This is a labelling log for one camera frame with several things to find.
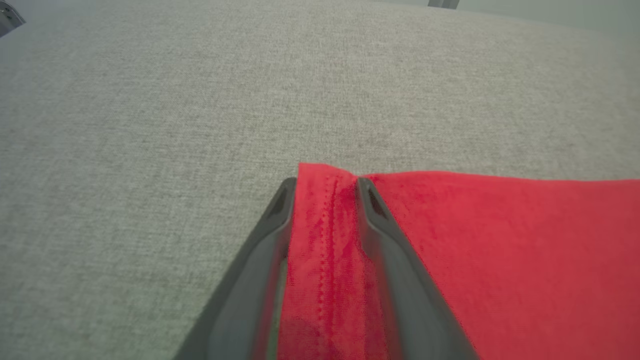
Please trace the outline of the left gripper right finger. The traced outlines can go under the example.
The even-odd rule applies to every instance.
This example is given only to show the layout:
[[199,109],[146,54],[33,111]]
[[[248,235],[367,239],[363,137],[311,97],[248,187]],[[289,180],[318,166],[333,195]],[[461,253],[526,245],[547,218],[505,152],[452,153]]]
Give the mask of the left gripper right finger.
[[391,360],[477,360],[473,345],[369,178],[356,181],[359,239],[374,268]]

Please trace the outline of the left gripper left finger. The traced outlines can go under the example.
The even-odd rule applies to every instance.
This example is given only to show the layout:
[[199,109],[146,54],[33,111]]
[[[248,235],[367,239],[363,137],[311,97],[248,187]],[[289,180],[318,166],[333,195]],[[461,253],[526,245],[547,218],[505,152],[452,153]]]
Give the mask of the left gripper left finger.
[[176,360],[268,358],[296,187],[295,177],[281,182],[187,333]]

